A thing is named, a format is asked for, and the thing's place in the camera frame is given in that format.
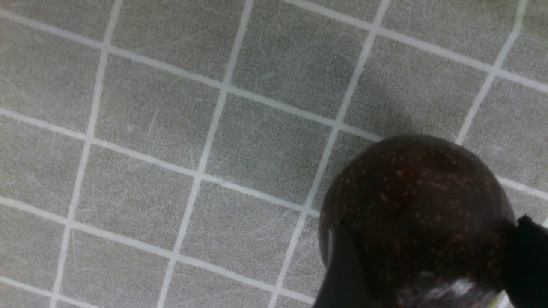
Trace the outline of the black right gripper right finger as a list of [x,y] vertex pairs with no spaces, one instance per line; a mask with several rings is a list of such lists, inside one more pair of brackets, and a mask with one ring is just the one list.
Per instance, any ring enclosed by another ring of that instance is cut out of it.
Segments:
[[505,291],[515,308],[548,306],[547,228],[528,215],[518,219],[505,265]]

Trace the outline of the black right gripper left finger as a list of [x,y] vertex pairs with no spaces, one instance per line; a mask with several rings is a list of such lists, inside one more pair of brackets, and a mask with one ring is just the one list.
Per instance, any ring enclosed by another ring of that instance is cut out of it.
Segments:
[[329,230],[325,277],[314,308],[372,308],[366,276],[371,263],[351,229],[343,223]]

